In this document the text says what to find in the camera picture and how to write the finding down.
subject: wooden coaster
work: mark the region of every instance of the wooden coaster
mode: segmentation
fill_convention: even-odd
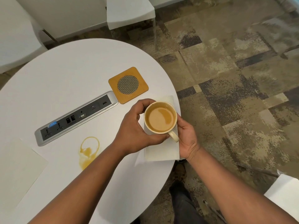
[[[136,67],[112,77],[108,80],[119,103],[124,104],[149,89]]]

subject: chair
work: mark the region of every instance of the chair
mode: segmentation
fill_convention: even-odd
[[[47,51],[37,37],[37,25],[16,0],[0,4],[0,73],[31,61]]]
[[[113,37],[113,29],[152,19],[154,45],[158,50],[155,18],[155,9],[149,0],[107,0],[107,24]]]
[[[281,207],[299,222],[299,180],[297,178],[288,176],[279,170],[277,170],[277,173],[272,173],[268,170],[252,167],[247,164],[236,164],[237,166],[245,169],[251,169],[273,177],[278,177],[264,196]]]

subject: forearm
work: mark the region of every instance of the forearm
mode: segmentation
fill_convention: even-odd
[[[297,223],[289,214],[225,169],[204,148],[188,160],[228,223]]]
[[[124,154],[107,147],[82,173],[32,219],[35,223],[88,223]]]

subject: spill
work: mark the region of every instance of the spill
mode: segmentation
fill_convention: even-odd
[[[79,165],[82,170],[87,168],[87,166],[94,161],[97,157],[97,152],[100,148],[100,142],[96,137],[87,137],[83,140],[79,151]]]

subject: table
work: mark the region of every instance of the table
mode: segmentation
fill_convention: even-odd
[[[43,147],[37,146],[36,129],[111,90],[108,79],[132,66],[147,82],[147,92],[124,105],[117,104]],[[121,41],[74,41],[26,64],[0,91],[0,149],[17,137],[49,164],[14,210],[10,222],[27,223],[82,171],[78,151],[85,138],[97,137],[103,151],[137,100],[163,95],[174,96],[180,113],[176,91],[163,68],[147,53]],[[142,117],[139,123],[143,127]],[[135,166],[137,156],[131,154],[121,161],[90,223],[130,223],[158,195],[174,161]]]

